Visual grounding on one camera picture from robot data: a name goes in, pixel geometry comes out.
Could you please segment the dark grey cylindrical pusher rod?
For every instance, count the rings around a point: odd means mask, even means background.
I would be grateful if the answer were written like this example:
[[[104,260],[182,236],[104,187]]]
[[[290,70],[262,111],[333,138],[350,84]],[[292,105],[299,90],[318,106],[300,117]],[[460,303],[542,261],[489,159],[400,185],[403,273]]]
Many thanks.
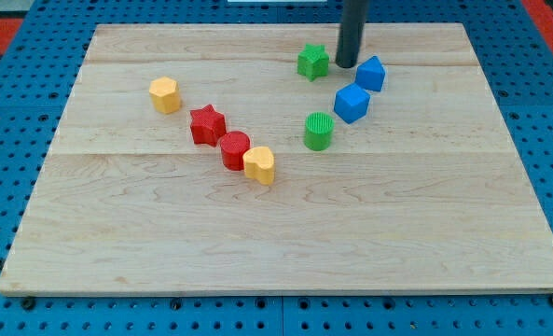
[[[336,52],[340,68],[352,68],[357,63],[368,6],[368,0],[343,1]]]

